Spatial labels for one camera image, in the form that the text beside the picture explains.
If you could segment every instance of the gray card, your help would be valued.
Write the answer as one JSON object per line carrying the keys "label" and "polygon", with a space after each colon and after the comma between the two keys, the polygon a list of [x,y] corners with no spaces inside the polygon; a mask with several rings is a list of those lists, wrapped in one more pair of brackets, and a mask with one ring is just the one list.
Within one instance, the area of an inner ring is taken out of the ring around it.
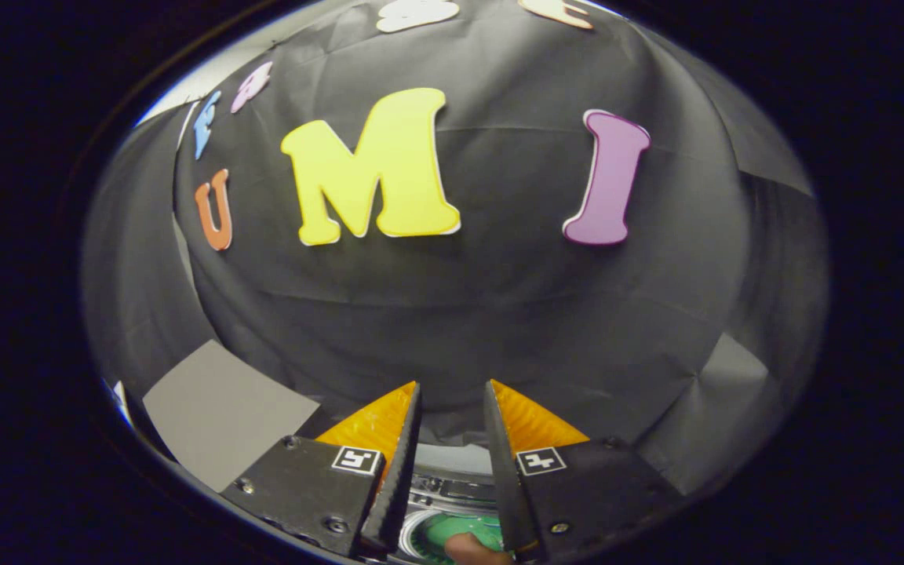
{"label": "gray card", "polygon": [[155,383],[144,407],[180,465],[222,491],[319,404],[209,341]]}

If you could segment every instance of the yellow letter m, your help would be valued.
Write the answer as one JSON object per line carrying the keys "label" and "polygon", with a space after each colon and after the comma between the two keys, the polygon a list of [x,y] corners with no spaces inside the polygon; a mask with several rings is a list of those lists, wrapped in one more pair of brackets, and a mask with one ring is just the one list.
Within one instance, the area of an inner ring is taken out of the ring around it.
{"label": "yellow letter m", "polygon": [[341,239],[326,215],[326,200],[355,236],[369,230],[377,185],[383,192],[379,230],[391,237],[445,235],[459,229],[459,210],[445,200],[435,151],[435,114],[445,104],[437,89],[410,89],[379,100],[352,154],[322,119],[281,140],[291,157],[302,213],[298,238],[306,246]]}

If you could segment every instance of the hand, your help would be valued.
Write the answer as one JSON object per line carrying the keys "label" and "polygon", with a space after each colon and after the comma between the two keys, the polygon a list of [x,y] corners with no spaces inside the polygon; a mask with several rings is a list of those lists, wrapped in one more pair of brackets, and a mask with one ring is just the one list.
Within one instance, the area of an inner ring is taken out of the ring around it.
{"label": "hand", "polygon": [[445,553],[456,565],[514,565],[512,556],[487,549],[469,532],[449,538],[445,542]]}

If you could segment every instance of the foam letter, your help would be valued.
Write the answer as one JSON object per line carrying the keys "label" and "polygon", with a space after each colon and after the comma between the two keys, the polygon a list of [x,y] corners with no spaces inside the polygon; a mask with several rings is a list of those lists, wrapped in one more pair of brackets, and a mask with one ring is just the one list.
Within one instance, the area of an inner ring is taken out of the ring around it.
{"label": "foam letter", "polygon": [[376,28],[384,33],[447,20],[459,14],[459,5],[445,0],[395,0],[379,10]]}
{"label": "foam letter", "polygon": [[257,93],[267,85],[268,80],[270,80],[270,67],[272,67],[272,65],[272,61],[265,62],[265,64],[258,67],[256,71],[251,72],[246,80],[243,80],[242,85],[239,86],[239,93],[236,94],[236,100],[232,101],[231,110],[233,114],[239,111],[240,108],[243,108],[243,105],[246,104],[248,100],[257,96]]}
{"label": "foam letter", "polygon": [[[201,228],[205,239],[212,250],[228,250],[232,243],[232,216],[229,214],[229,195],[225,192],[225,181],[229,180],[229,170],[222,169],[215,173],[210,183],[198,186],[194,192],[194,201],[198,203],[198,214],[201,215]],[[215,228],[215,220],[211,217],[211,204],[208,193],[215,187],[215,201],[218,202],[219,228]]]}
{"label": "foam letter", "polygon": [[383,209],[377,219],[391,237],[445,235],[459,229],[459,210],[445,200],[435,153],[434,119],[445,104],[436,89],[409,89],[379,100],[369,112],[352,154],[322,119],[281,140],[291,157],[302,213],[298,238],[306,246],[341,239],[324,198],[355,236],[365,236],[377,184]]}
{"label": "foam letter", "polygon": [[208,144],[208,138],[211,137],[211,129],[208,129],[208,126],[211,126],[212,119],[215,119],[215,103],[220,97],[222,97],[222,90],[216,90],[215,94],[212,94],[211,98],[205,102],[204,108],[201,108],[201,114],[198,114],[198,118],[194,121],[194,138],[197,140],[194,149],[195,161],[201,158],[201,151],[204,151],[204,146]]}
{"label": "foam letter", "polygon": [[627,237],[623,216],[637,161],[651,146],[651,136],[641,126],[602,110],[585,112],[585,128],[595,135],[592,172],[581,211],[563,222],[563,235],[576,243],[607,246]]}
{"label": "foam letter", "polygon": [[573,25],[574,27],[592,29],[591,23],[584,21],[581,18],[571,16],[567,13],[567,10],[573,10],[578,12],[578,14],[586,16],[588,15],[588,12],[577,6],[566,4],[563,0],[518,0],[518,4],[526,10],[531,11],[533,14],[541,15],[544,18],[555,19],[556,21],[566,23],[567,25]]}

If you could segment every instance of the purple letter i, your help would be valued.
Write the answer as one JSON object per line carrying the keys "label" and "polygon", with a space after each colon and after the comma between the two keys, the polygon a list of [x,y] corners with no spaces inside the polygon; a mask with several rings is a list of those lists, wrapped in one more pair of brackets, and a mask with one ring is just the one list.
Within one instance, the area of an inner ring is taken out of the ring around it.
{"label": "purple letter i", "polygon": [[651,136],[641,126],[602,110],[585,112],[585,128],[595,135],[592,172],[581,211],[563,222],[563,236],[586,246],[607,246],[627,237],[623,216],[637,161],[651,146]]}

